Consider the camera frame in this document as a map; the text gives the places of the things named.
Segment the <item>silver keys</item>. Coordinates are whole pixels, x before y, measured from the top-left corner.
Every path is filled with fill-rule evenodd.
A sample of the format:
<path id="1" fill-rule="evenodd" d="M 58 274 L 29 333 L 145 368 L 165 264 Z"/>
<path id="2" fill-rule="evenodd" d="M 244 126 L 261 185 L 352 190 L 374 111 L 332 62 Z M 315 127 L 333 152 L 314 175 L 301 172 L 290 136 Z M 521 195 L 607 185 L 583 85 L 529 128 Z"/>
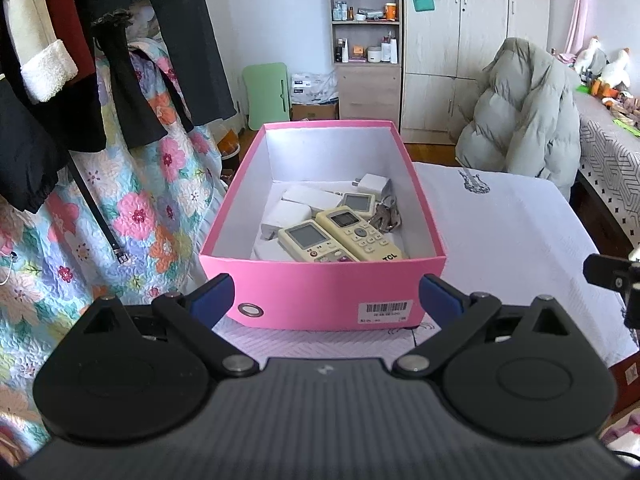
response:
<path id="1" fill-rule="evenodd" d="M 396 197 L 387 195 L 377 203 L 369 223 L 383 234 L 399 229 L 401 227 L 401 215 Z"/>

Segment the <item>white guitar print tablecloth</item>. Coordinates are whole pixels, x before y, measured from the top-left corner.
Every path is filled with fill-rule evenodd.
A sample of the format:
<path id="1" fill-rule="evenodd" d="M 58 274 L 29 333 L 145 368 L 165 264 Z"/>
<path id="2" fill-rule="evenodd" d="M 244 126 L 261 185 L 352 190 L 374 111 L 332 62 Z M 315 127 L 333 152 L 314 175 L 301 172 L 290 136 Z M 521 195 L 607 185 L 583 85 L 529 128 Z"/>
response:
<path id="1" fill-rule="evenodd" d="M 550 295 L 572 317 L 606 365 L 638 350 L 623 322 L 620 295 L 588 284 L 585 258 L 597 247 L 568 201 L 544 180 L 479 171 L 485 193 L 468 190 L 458 168 L 416 164 L 445 246 L 446 282 L 524 306 Z M 214 328 L 259 363 L 276 358 L 381 358 L 393 362 L 436 333 L 430 318 L 414 330 L 293 332 L 258 330 L 224 318 Z"/>

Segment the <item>bed with patterned sheet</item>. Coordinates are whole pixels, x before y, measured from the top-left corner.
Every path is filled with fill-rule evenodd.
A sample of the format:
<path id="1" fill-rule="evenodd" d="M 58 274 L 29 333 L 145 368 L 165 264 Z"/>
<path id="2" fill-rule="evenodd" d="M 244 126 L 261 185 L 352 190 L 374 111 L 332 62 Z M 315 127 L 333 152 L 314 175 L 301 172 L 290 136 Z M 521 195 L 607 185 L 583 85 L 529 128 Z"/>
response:
<path id="1" fill-rule="evenodd" d="M 614 122 L 600 100 L 574 94 L 580 118 L 580 173 L 605 210 L 639 246 L 639 138 Z"/>

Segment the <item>floral quilt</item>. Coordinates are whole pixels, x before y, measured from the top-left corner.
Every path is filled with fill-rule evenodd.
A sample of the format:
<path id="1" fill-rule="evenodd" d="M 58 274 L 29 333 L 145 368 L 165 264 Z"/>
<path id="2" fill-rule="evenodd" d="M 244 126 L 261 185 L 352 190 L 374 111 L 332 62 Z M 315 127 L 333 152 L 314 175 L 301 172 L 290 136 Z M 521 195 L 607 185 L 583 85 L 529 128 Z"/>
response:
<path id="1" fill-rule="evenodd" d="M 163 41 L 134 42 L 131 62 L 163 139 L 128 148 L 99 62 L 104 150 L 76 154 L 79 177 L 61 174 L 35 214 L 1 208 L 1 454 L 11 465 L 48 440 L 32 384 L 93 300 L 144 304 L 204 278 L 198 252 L 226 192 L 221 154 L 209 128 L 182 124 Z"/>

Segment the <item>pale green puffer jacket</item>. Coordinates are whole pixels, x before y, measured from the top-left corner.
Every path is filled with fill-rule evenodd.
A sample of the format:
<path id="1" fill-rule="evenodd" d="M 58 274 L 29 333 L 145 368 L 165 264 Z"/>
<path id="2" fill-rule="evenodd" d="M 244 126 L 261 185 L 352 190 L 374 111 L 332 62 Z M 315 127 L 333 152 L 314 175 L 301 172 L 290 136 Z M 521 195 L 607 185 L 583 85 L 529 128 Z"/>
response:
<path id="1" fill-rule="evenodd" d="M 477 81 L 456 144 L 459 164 L 552 182 L 570 197 L 579 167 L 577 74 L 536 44 L 508 38 Z"/>

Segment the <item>plush toys on bed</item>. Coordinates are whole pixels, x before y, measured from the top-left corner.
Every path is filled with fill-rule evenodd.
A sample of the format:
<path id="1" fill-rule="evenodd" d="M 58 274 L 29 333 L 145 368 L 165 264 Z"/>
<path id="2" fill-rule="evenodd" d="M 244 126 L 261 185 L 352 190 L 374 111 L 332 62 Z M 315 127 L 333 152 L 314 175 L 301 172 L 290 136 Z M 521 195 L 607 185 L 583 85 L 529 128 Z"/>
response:
<path id="1" fill-rule="evenodd" d="M 592 36 L 587 47 L 578 52 L 574 59 L 573 70 L 590 96 L 596 96 L 612 108 L 613 101 L 620 102 L 630 114 L 639 114 L 639 99 L 630 93 L 631 48 L 618 50 L 612 60 L 602 47 L 600 38 Z"/>

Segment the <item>beige TCL remote control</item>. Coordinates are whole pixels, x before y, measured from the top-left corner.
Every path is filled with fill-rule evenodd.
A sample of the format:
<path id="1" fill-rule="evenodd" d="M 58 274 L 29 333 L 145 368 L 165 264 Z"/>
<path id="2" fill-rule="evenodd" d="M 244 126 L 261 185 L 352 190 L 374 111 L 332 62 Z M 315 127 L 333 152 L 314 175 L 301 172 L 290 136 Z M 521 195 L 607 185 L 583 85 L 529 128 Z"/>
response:
<path id="1" fill-rule="evenodd" d="M 405 259 L 399 247 L 349 206 L 320 211 L 314 220 L 359 261 L 389 262 Z"/>

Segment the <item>beige remote control front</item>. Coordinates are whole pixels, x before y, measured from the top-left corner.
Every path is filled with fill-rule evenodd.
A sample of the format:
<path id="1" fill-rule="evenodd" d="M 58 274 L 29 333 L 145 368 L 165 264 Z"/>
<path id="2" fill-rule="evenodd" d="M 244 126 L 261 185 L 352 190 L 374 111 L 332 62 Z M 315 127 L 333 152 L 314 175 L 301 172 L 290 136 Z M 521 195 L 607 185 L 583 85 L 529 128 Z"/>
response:
<path id="1" fill-rule="evenodd" d="M 298 262 L 357 262 L 358 259 L 314 220 L 280 229 L 278 242 Z"/>

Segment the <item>small beige remote control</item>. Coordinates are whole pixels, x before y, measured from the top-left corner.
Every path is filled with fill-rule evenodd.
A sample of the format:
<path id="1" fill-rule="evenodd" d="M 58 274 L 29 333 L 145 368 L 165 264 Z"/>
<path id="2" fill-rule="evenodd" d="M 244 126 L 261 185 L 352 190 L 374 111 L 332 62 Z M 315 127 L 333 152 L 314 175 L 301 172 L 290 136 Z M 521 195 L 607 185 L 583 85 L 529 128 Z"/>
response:
<path id="1" fill-rule="evenodd" d="M 340 205 L 349 207 L 361 218 L 369 221 L 375 213 L 376 197 L 369 193 L 344 193 Z"/>

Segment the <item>white power brick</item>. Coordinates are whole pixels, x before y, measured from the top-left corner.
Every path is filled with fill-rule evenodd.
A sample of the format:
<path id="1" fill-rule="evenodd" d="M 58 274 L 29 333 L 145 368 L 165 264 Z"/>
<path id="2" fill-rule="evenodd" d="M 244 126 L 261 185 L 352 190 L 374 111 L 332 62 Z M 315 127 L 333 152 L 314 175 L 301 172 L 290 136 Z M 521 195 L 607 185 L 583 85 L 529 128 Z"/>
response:
<path id="1" fill-rule="evenodd" d="M 337 207 L 343 198 L 333 193 L 302 184 L 291 184 L 267 204 L 260 222 L 253 259 L 260 261 L 295 262 L 279 242 L 280 229 L 312 220 L 320 211 Z"/>

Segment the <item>pink cardboard box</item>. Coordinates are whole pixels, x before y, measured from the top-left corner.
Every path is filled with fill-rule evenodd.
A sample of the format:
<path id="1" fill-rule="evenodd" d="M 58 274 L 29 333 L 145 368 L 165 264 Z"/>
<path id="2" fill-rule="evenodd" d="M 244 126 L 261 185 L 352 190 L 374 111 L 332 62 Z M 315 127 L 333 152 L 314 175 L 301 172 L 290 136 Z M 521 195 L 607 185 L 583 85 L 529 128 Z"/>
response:
<path id="1" fill-rule="evenodd" d="M 277 262 L 253 258 L 266 213 L 292 184 L 344 190 L 365 174 L 390 179 L 401 218 L 399 262 Z M 228 315 L 270 330 L 414 327 L 419 283 L 441 274 L 446 252 L 418 175 L 392 122 L 326 120 L 264 125 L 201 248 L 208 278 L 235 286 Z"/>

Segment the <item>white charger adapter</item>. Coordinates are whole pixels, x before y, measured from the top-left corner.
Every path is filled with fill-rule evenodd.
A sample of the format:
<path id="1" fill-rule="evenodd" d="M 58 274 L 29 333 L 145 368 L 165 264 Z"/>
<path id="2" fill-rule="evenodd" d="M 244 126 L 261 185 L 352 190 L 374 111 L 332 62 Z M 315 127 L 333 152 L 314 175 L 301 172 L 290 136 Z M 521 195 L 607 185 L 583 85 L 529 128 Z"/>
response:
<path id="1" fill-rule="evenodd" d="M 358 193 L 374 195 L 377 200 L 382 200 L 392 192 L 392 180 L 378 174 L 365 174 L 361 178 L 352 181 L 352 185 Z"/>

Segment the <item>black hanging garment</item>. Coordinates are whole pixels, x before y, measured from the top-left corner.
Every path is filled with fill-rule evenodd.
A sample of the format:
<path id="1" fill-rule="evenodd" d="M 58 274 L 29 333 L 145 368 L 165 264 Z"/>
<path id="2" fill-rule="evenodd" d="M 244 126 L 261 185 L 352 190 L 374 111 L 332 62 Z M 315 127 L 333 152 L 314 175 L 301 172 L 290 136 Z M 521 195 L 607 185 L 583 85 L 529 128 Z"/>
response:
<path id="1" fill-rule="evenodd" d="M 110 70 L 128 148 L 164 136 L 130 58 L 132 11 L 141 3 L 168 51 L 182 124 L 234 115 L 206 0 L 1 0 L 1 195 L 13 208 L 38 211 L 73 153 L 106 147 L 99 62 Z"/>

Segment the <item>cardboard box on floor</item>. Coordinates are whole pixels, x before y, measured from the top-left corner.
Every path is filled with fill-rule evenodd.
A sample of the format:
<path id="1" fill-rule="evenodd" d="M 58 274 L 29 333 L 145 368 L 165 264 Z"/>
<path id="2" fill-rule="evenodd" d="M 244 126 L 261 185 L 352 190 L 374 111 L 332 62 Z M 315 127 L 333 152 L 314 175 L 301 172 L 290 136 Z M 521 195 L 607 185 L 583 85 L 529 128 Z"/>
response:
<path id="1" fill-rule="evenodd" d="M 338 117 L 336 103 L 328 104 L 293 104 L 291 106 L 292 122 L 304 120 L 333 120 Z"/>

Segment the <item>wooden shelf cabinet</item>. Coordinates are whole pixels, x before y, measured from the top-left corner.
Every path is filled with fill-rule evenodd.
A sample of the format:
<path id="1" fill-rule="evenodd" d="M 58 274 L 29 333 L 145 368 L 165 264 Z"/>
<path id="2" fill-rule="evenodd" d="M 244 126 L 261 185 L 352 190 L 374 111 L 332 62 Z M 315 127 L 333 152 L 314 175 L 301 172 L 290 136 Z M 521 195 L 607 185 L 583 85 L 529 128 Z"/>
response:
<path id="1" fill-rule="evenodd" d="M 404 0 L 330 0 L 338 116 L 398 124 Z"/>

